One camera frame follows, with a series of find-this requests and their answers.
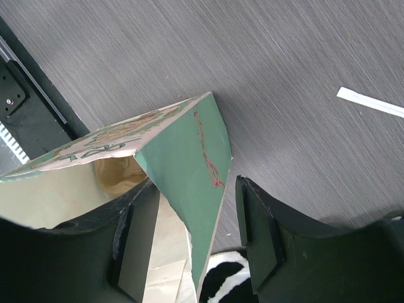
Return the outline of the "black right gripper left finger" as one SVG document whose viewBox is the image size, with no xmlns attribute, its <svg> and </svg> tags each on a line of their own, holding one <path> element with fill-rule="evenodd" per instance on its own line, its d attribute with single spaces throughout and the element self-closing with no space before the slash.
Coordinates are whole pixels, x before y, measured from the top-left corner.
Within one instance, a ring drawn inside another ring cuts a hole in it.
<svg viewBox="0 0 404 303">
<path fill-rule="evenodd" d="M 1 220 L 2 302 L 141 302 L 160 191 L 144 180 L 52 229 Z"/>
</svg>

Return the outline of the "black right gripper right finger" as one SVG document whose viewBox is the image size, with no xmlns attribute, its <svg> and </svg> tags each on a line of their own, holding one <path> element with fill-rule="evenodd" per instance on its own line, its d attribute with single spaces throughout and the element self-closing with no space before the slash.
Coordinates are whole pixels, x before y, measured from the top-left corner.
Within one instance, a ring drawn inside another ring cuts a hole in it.
<svg viewBox="0 0 404 303">
<path fill-rule="evenodd" d="M 315 220 L 238 176 L 235 200 L 260 302 L 402 302 L 403 215 L 358 229 Z"/>
</svg>

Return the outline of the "printed paper gift bag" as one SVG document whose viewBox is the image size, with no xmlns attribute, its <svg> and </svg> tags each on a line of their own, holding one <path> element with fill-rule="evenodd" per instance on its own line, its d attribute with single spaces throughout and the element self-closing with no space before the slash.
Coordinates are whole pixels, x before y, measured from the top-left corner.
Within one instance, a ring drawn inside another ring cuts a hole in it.
<svg viewBox="0 0 404 303">
<path fill-rule="evenodd" d="M 196 302 L 232 154 L 212 93 L 90 133 L 1 176 L 1 220 L 52 229 L 115 199 L 94 161 L 133 156 L 160 191 L 141 302 Z"/>
</svg>

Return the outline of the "tan cloth lump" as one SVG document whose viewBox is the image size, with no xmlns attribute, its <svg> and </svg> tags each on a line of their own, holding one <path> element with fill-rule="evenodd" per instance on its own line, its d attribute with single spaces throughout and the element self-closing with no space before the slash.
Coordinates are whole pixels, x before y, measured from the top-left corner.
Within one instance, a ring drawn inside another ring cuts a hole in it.
<svg viewBox="0 0 404 303">
<path fill-rule="evenodd" d="M 104 158 L 94 161 L 95 176 L 100 187 L 116 198 L 147 178 L 133 156 Z"/>
</svg>

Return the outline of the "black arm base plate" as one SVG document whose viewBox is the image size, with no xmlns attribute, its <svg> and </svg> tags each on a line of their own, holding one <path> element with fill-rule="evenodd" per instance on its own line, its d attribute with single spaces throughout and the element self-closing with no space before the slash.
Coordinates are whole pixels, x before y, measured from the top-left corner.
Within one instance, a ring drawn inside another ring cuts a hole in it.
<svg viewBox="0 0 404 303">
<path fill-rule="evenodd" d="M 89 133 L 88 128 L 1 21 L 1 130 L 26 163 Z"/>
</svg>

